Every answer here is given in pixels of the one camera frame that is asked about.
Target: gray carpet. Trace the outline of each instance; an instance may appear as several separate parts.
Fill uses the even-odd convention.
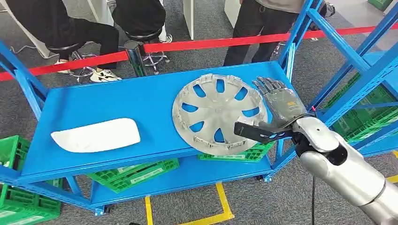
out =
[[[67,0],[71,16],[94,20],[84,0]],[[168,12],[166,27],[175,41],[189,40],[189,34],[182,13],[181,0],[166,0]],[[223,12],[224,0],[195,1],[196,39],[231,37],[232,27]],[[31,45],[30,41],[6,14],[0,14],[0,39],[9,46],[19,49]],[[336,28],[351,27],[339,14],[329,19]],[[120,45],[126,41],[121,32]],[[345,36],[353,47],[364,39],[363,35]],[[249,50],[247,61],[254,55],[256,45]],[[98,53],[96,44],[87,45],[83,52]],[[222,65],[226,48],[169,52],[169,64],[161,65],[161,73],[185,71]],[[50,65],[55,58],[45,60],[36,50],[26,49],[18,57],[28,67]],[[317,42],[304,40],[296,54],[293,85],[305,104],[319,92],[319,89],[340,68],[343,56],[326,39]],[[118,63],[116,70],[121,77],[134,76],[126,62]],[[76,84],[74,79],[61,74],[39,76],[49,87]],[[20,134],[30,139],[35,130],[35,118],[15,81],[0,82],[0,138]],[[368,158],[385,176],[398,173],[398,160],[393,154]],[[78,177],[85,196],[89,194],[89,180]],[[312,176],[297,159],[286,165],[270,183],[255,178],[226,182],[223,184],[234,219],[222,222],[225,225],[308,225],[311,223]],[[331,190],[325,183],[316,182],[316,224],[323,225],[371,225],[372,222]],[[199,187],[177,193],[152,196],[153,222],[155,225],[175,225],[222,213],[214,185]],[[128,225],[129,222],[146,224],[144,200],[116,204],[112,212],[94,217],[90,211],[71,205],[62,205],[61,216],[46,225]]]

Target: blue shelf board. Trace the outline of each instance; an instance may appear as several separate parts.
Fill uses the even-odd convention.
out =
[[[350,145],[355,146],[356,143],[358,142],[350,143]],[[380,141],[361,149],[360,153],[365,157],[368,157],[387,153],[394,150],[398,150],[398,135],[383,138]]]
[[[383,55],[385,51],[367,53],[363,59],[369,64],[374,65]],[[387,75],[382,85],[398,99],[398,71],[392,72]]]
[[[189,156],[179,158],[179,163],[179,168],[144,181],[118,194],[94,182],[92,205],[113,204],[147,195],[160,195],[214,184],[219,181],[237,180],[272,172],[268,157],[264,157],[258,163],[242,163],[205,161],[198,160],[197,156]]]
[[[51,89],[18,182],[38,182],[199,154],[177,133],[171,109],[182,87],[209,73],[234,75],[249,85],[257,76],[272,77],[293,89],[276,61]],[[103,152],[72,153],[50,137],[53,131],[117,118],[133,119],[141,142]]]

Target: blue metal shelf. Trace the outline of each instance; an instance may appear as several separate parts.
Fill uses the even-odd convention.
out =
[[[355,146],[357,143],[359,142],[352,142],[350,143],[350,145]],[[398,135],[386,137],[370,146],[364,147],[360,150],[360,153],[364,157],[370,157],[387,153],[393,150],[398,150]]]
[[[171,157],[197,155],[199,152],[184,142],[174,128],[171,103],[184,85],[209,73],[234,75],[247,84],[260,75],[272,77],[293,89],[276,61],[52,89],[48,93],[19,181],[37,182]],[[141,142],[110,151],[72,153],[59,147],[50,137],[53,131],[116,118],[134,119]]]
[[[383,55],[385,51],[380,52],[372,52],[363,56],[363,59],[369,64],[374,65]],[[385,81],[382,82],[382,85],[391,92],[392,95],[398,99],[398,71],[394,71],[391,74],[386,76]]]
[[[321,115],[320,119],[327,126],[333,124],[398,67],[398,44],[384,54],[375,53],[373,55],[371,53],[363,57],[395,23],[398,5],[382,19],[359,48],[353,50],[317,13],[321,1],[317,0],[316,4],[312,3],[313,0],[306,0],[303,5],[278,61],[201,69],[110,83],[47,89],[6,46],[0,43],[0,66],[18,81],[38,119],[36,132],[22,172],[19,173],[0,166],[0,181],[95,211],[98,215],[103,214],[105,204],[145,195],[162,194],[255,175],[264,175],[264,179],[269,181],[277,171],[296,156],[294,147],[281,154],[282,146],[278,146],[276,160],[272,165],[268,157],[253,164],[198,161],[195,157],[198,151],[188,146],[174,128],[171,118],[172,102],[184,85],[208,73],[234,75],[240,77],[247,84],[251,84],[251,80],[257,76],[271,77],[282,81],[288,88],[293,89],[286,76],[290,77],[294,51],[299,46],[309,24],[313,21],[347,58],[347,61],[312,101],[309,109],[312,106],[316,108],[352,68],[361,72],[362,75],[330,109]],[[392,81],[387,81],[386,87],[398,90],[397,83]],[[53,131],[123,117],[136,121],[141,134],[140,143],[116,150],[83,154],[61,149],[50,137]],[[383,151],[395,149],[398,140],[389,135],[397,130],[398,121],[382,128],[357,143],[356,146],[365,156],[380,152],[380,149]],[[159,161],[171,157],[180,158],[181,167],[179,169],[138,184],[119,194],[93,182],[90,201],[80,195],[78,185],[72,177],[73,175]],[[59,177],[68,178],[73,193],[40,182]]]
[[[93,206],[117,203],[128,199],[142,198],[180,191],[219,181],[229,181],[263,175],[272,172],[267,157],[258,163],[222,162],[197,160],[196,156],[179,158],[180,168],[154,179],[140,183],[121,193],[94,182],[91,202]]]

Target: red barrier rope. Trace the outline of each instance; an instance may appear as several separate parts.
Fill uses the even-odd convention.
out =
[[[336,30],[340,35],[352,35],[359,33],[369,33],[375,29],[373,27],[357,27],[357,28],[344,28]],[[398,29],[398,23],[394,24],[390,30]],[[223,39],[212,39],[212,40],[201,40],[201,41],[182,41],[172,43],[158,43],[158,44],[145,44],[144,49],[148,53],[154,52],[168,52],[168,51],[183,51],[193,49],[205,49],[205,48],[218,48],[228,47],[234,45],[250,45],[257,43],[269,43],[275,41],[286,41],[289,38],[290,33],[286,34],[273,34],[255,37],[239,37],[239,38],[223,38]],[[323,38],[325,34],[321,30],[307,31],[304,35],[304,39],[308,38]],[[119,62],[127,60],[127,54],[125,51],[116,52],[107,55],[101,55],[97,57],[87,58],[83,60],[74,60],[71,62],[49,65],[44,67],[30,68],[29,71],[37,76],[43,74],[54,73],[68,69],[78,69],[83,67],[96,66],[99,64],[105,64],[110,62]],[[0,82],[12,80],[13,77],[8,72],[0,73]]]
[[[372,32],[376,27],[357,27],[357,28],[344,28],[336,30],[340,35],[359,34]],[[392,29],[398,29],[398,23],[391,27]],[[290,33],[287,34],[273,34],[255,37],[239,37],[239,38],[223,38],[213,40],[200,40],[200,41],[184,41],[184,42],[172,42],[172,43],[159,43],[159,44],[148,44],[144,45],[145,51],[149,53],[160,52],[160,51],[183,51],[193,49],[204,49],[204,48],[219,48],[228,47],[233,45],[250,45],[257,43],[268,43],[275,41],[286,41],[289,39]],[[307,31],[304,38],[324,38],[325,33],[321,30]]]
[[[29,71],[33,75],[38,76],[38,75],[54,73],[54,72],[58,72],[58,71],[62,71],[62,70],[78,69],[78,68],[96,66],[99,64],[105,64],[105,63],[110,63],[110,62],[119,62],[119,61],[123,61],[123,60],[127,60],[127,54],[125,51],[115,52],[115,53],[106,54],[106,55],[100,55],[97,57],[91,57],[91,58],[87,58],[84,60],[74,60],[71,62],[57,64],[57,65],[49,65],[49,66],[44,66],[44,67],[30,68]],[[0,82],[12,80],[12,79],[13,79],[13,77],[8,72],[0,73]]]

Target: white shoe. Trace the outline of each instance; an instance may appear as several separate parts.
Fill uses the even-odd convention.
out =
[[[54,63],[54,65],[63,64],[63,63],[67,63],[67,62],[61,62],[60,60],[57,60],[57,62]],[[57,73],[60,73],[60,74],[70,74],[70,75],[73,75],[73,74],[74,74],[70,69],[68,69],[68,70],[61,70],[61,71],[58,71]]]
[[[171,43],[173,41],[173,36],[171,34],[166,35],[166,40],[159,40],[160,43]]]
[[[95,69],[90,76],[90,80],[93,82],[108,82],[108,81],[119,81],[120,77],[116,76],[109,69],[104,69],[101,72],[97,72]]]

